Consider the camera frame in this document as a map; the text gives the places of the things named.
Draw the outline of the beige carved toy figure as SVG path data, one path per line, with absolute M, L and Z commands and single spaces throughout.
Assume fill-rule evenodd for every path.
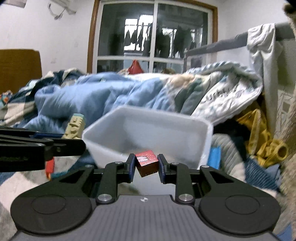
M 84 128 L 85 128 L 84 115 L 75 113 L 73 114 L 69 123 L 67 124 L 67 128 L 62 138 L 71 139 L 71 140 L 81 139 Z

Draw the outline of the red cube block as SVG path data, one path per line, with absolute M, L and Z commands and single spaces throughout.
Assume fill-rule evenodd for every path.
M 159 161 L 152 150 L 144 151 L 135 155 L 137 158 L 136 167 L 141 177 L 158 172 Z

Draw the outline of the blue toy brick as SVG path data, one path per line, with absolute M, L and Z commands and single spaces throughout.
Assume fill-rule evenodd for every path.
M 221 148 L 220 147 L 212 147 L 210 149 L 210 153 L 208 156 L 207 165 L 219 170 L 220 164 L 221 164 Z

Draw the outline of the red toy brick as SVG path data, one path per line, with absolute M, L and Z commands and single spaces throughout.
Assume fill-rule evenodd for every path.
M 52 158 L 51 160 L 46 161 L 45 174 L 48 180 L 51 180 L 51 175 L 54 173 L 54 169 L 55 169 L 55 159 Z

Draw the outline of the white plastic bin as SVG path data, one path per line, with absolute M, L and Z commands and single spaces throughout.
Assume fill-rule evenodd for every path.
M 151 150 L 199 169 L 207 164 L 212 135 L 213 125 L 203 118 L 125 105 L 88 126 L 82 138 L 99 168 Z

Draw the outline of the patchwork knitted blanket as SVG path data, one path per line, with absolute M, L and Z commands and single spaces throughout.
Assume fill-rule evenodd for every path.
M 48 85 L 73 85 L 83 73 L 77 68 L 50 71 L 41 79 L 31 80 L 1 106 L 1 126 L 28 128 L 43 133 L 64 133 L 72 115 L 49 118 L 39 115 L 35 94 Z M 10 207 L 22 192 L 48 181 L 43 170 L 1 173 L 1 240 L 10 240 L 17 232 L 11 218 Z

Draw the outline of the wooden headboard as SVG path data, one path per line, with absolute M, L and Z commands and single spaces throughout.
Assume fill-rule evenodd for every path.
M 25 86 L 30 80 L 42 77 L 39 51 L 32 49 L 1 50 L 1 92 L 12 93 Z

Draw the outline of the light blue quilt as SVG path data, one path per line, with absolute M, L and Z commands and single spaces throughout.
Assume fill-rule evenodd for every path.
M 84 115 L 89 126 L 123 105 L 190 115 L 217 125 L 245 110 L 262 89 L 260 76 L 229 61 L 175 75 L 92 74 L 81 76 L 69 86 L 49 85 L 38 90 L 38 114 L 24 127 L 63 133 L 75 113 Z

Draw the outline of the yellow garment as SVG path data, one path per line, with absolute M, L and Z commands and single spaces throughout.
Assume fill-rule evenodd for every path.
M 288 157 L 287 145 L 271 136 L 267 129 L 266 117 L 260 109 L 249 111 L 237 121 L 250 130 L 246 148 L 248 154 L 255 157 L 259 166 L 268 168 L 283 162 Z

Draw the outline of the red bag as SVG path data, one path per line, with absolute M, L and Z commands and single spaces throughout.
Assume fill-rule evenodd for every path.
M 142 74 L 144 73 L 141 68 L 139 62 L 137 60 L 133 60 L 131 66 L 127 70 L 129 75 Z

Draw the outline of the grey white hanging garment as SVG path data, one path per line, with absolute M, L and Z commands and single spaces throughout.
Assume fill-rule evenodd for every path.
M 247 32 L 247 49 L 253 69 L 263 80 L 268 128 L 274 134 L 278 110 L 277 60 L 282 51 L 282 46 L 276 41 L 275 24 L 250 28 Z

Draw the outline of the window with wooden frame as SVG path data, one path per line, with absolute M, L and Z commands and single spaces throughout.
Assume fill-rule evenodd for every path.
M 187 51 L 218 39 L 218 9 L 200 1 L 95 1 L 87 72 L 185 69 Z

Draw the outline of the grey bed rail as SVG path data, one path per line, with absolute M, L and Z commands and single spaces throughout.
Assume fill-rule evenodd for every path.
M 295 36 L 288 22 L 275 25 L 275 36 L 277 41 L 290 40 Z M 227 40 L 220 40 L 212 44 L 191 49 L 185 52 L 183 71 L 187 70 L 187 59 L 192 56 L 212 54 L 220 51 L 237 49 L 247 45 L 247 32 L 238 34 L 236 37 Z

